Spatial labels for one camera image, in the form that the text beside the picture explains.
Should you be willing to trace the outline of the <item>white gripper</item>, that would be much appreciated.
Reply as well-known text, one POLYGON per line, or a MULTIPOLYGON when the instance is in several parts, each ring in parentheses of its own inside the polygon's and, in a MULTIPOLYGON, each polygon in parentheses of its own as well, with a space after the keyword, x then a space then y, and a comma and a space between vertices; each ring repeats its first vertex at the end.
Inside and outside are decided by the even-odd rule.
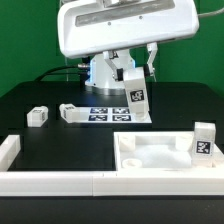
POLYGON ((154 77, 156 42, 191 37, 199 28, 193 0, 75 0, 60 8, 57 23, 64 56, 103 52, 117 82, 123 80, 123 69, 113 62, 118 57, 114 50, 149 43, 143 69, 146 76, 154 77))

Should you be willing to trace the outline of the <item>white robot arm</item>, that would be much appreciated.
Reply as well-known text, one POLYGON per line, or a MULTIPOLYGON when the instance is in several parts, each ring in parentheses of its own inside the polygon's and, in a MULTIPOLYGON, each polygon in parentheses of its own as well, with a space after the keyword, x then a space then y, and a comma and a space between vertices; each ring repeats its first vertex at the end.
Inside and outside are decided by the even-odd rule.
POLYGON ((65 57, 92 58, 86 88, 116 95, 124 92, 118 73, 135 67, 130 49, 147 48, 154 76, 157 45, 193 36, 199 21, 193 0, 74 0, 59 9, 57 27, 65 57))

